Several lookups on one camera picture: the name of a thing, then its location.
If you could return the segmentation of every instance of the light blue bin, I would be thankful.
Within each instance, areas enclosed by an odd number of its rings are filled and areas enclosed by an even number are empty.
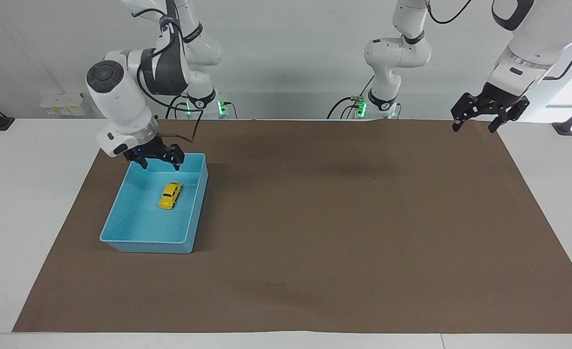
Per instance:
[[[206,156],[201,153],[185,154],[179,171],[157,159],[148,159],[146,170],[131,163],[100,240],[122,252],[190,254],[207,179]],[[170,182],[181,183],[182,192],[175,208],[163,210],[159,200]]]

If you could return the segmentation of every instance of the toy car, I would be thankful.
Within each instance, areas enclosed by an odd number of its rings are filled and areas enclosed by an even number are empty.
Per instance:
[[[163,190],[163,195],[159,201],[159,207],[164,210],[171,210],[176,206],[176,201],[182,192],[182,185],[177,182],[170,182]]]

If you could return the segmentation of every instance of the brown work surface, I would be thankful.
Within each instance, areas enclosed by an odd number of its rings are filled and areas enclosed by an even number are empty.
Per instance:
[[[98,240],[128,166],[99,153],[14,331],[572,333],[572,263],[503,142],[450,125],[203,122],[187,255]]]

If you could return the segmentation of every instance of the white robotic arm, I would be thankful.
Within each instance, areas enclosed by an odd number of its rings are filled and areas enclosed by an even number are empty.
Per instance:
[[[217,93],[208,74],[189,69],[186,52],[192,53],[193,63],[203,64],[199,66],[203,68],[218,64],[221,46],[203,33],[190,0],[121,2],[133,17],[159,23],[161,35],[155,48],[111,51],[88,71],[88,90],[111,121],[97,136],[98,143],[107,155],[124,154],[128,161],[136,161],[144,168],[148,166],[146,158],[161,159],[179,168],[184,153],[176,144],[164,145],[140,88],[151,98],[148,91],[153,95],[195,98],[203,102],[200,110],[204,113]]]
[[[498,115],[490,132],[518,120],[529,106],[527,90],[542,81],[572,44],[572,0],[494,0],[492,13],[514,36],[480,95],[465,93],[451,109],[455,132],[482,114]]]
[[[427,14],[425,0],[398,0],[393,24],[402,36],[379,38],[366,46],[365,60],[374,70],[372,87],[364,94],[367,113],[388,117],[395,108],[402,79],[394,68],[416,68],[430,60],[432,48],[423,31]]]

